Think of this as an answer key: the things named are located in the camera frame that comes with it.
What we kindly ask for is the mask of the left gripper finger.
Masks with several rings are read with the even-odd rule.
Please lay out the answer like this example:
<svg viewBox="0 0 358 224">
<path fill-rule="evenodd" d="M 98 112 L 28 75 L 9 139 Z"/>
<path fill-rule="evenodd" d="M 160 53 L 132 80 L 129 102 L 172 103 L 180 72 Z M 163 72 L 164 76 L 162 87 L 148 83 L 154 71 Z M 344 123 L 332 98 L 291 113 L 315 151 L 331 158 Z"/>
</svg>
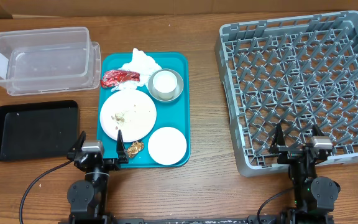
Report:
<svg viewBox="0 0 358 224">
<path fill-rule="evenodd" d="M 86 139 L 86 132 L 82 131 L 79 135 L 78 139 L 75 141 L 74 145 L 68 150 L 67 159 L 70 161 L 74 161 L 76 155 L 81 151 L 81 148 Z"/>
<path fill-rule="evenodd" d="M 126 148 L 124 145 L 124 141 L 122 138 L 122 131 L 119 129 L 117 134 L 117 144 L 116 144 L 116 152 L 117 152 L 117 160 L 120 164 L 128 164 L 129 156 L 127 155 Z"/>
</svg>

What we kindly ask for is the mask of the brown food scrap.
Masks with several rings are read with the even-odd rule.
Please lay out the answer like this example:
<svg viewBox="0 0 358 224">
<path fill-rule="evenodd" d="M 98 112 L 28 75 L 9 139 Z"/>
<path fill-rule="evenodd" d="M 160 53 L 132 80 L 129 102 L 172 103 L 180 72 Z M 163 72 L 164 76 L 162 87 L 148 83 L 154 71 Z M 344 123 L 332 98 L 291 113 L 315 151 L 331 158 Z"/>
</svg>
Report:
<svg viewBox="0 0 358 224">
<path fill-rule="evenodd" d="M 142 141 L 135 141 L 131 144 L 131 146 L 126 150 L 129 158 L 133 159 L 140 151 L 144 149 L 144 143 Z"/>
</svg>

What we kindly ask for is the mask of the rice leftovers pile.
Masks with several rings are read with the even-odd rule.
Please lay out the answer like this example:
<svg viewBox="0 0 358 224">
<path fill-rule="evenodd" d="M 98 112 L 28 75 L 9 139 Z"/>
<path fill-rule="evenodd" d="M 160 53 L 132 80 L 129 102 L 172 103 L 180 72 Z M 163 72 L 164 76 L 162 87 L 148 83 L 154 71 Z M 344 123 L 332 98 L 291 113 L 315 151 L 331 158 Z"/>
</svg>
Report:
<svg viewBox="0 0 358 224">
<path fill-rule="evenodd" d="M 140 124 L 141 108 L 137 105 L 124 108 L 114 112 L 111 119 L 114 122 L 115 130 L 135 129 Z"/>
</svg>

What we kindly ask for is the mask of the large white plate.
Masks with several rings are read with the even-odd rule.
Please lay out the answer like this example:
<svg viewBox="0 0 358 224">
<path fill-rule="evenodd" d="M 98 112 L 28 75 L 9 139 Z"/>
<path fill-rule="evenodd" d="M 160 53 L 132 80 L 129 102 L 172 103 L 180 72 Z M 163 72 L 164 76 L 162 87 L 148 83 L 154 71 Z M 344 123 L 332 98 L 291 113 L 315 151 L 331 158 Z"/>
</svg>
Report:
<svg viewBox="0 0 358 224">
<path fill-rule="evenodd" d="M 157 109 L 153 100 L 143 91 L 121 90 L 103 103 L 99 115 L 102 130 L 113 140 L 121 132 L 124 142 L 144 138 L 154 127 Z"/>
</svg>

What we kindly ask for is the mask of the small white plate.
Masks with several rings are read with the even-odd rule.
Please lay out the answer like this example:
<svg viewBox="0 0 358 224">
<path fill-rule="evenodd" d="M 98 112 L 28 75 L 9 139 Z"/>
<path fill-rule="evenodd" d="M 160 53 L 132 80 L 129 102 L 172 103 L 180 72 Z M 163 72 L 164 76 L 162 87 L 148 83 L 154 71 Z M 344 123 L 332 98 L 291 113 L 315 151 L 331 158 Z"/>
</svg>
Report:
<svg viewBox="0 0 358 224">
<path fill-rule="evenodd" d="M 179 162 L 187 150 L 184 134 L 173 127 L 163 127 L 151 135 L 147 145 L 151 158 L 163 166 Z"/>
</svg>

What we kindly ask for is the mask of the red snack wrapper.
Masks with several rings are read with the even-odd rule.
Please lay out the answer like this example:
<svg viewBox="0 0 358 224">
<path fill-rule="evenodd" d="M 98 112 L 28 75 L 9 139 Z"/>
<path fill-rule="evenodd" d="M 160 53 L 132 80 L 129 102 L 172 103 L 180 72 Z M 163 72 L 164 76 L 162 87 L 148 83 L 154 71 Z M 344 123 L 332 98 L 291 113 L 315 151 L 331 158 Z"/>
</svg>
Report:
<svg viewBox="0 0 358 224">
<path fill-rule="evenodd" d="M 140 81 L 140 74 L 125 70 L 109 70 L 101 78 L 102 88 L 112 88 L 128 81 Z"/>
</svg>

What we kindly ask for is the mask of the white napkin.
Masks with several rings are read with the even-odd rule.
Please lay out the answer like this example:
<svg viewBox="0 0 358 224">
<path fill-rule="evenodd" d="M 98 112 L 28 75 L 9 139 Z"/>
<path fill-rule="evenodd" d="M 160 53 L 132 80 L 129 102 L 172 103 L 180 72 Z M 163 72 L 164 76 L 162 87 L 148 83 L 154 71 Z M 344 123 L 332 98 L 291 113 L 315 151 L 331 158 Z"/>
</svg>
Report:
<svg viewBox="0 0 358 224">
<path fill-rule="evenodd" d="M 140 74 L 140 80 L 126 81 L 112 88 L 112 92 L 124 89 L 137 89 L 143 87 L 148 83 L 149 78 L 156 71 L 161 70 L 161 66 L 151 57 L 146 55 L 143 51 L 134 48 L 132 51 L 132 60 L 129 63 L 125 63 L 120 70 L 137 72 Z"/>
</svg>

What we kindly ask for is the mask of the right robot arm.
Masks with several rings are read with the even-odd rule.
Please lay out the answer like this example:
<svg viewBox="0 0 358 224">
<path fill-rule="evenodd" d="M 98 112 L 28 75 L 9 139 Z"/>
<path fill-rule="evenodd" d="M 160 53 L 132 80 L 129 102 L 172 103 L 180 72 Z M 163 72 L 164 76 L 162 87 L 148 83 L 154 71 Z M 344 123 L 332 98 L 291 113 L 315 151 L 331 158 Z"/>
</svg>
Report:
<svg viewBox="0 0 358 224">
<path fill-rule="evenodd" d="M 329 215 L 341 191 L 340 185 L 328 177 L 318 176 L 316 164 L 324 162 L 333 151 L 331 139 L 317 125 L 312 137 L 300 147 L 285 144 L 281 124 L 277 124 L 269 152 L 278 156 L 278 164 L 288 166 L 295 206 L 280 213 L 275 223 L 333 223 Z"/>
</svg>

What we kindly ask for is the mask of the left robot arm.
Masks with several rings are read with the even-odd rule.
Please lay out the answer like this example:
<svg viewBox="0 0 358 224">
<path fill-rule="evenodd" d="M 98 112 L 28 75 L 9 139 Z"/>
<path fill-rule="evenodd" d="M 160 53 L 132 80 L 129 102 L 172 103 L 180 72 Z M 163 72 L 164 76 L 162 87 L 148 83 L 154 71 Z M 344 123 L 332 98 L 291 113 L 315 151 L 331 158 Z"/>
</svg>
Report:
<svg viewBox="0 0 358 224">
<path fill-rule="evenodd" d="M 74 182 L 67 192 L 70 203 L 69 223 L 116 223 L 112 213 L 106 211 L 109 173 L 119 171 L 129 162 L 122 132 L 118 131 L 117 157 L 105 159 L 104 146 L 99 140 L 87 141 L 82 132 L 68 151 L 67 159 L 85 173 L 85 178 Z"/>
</svg>

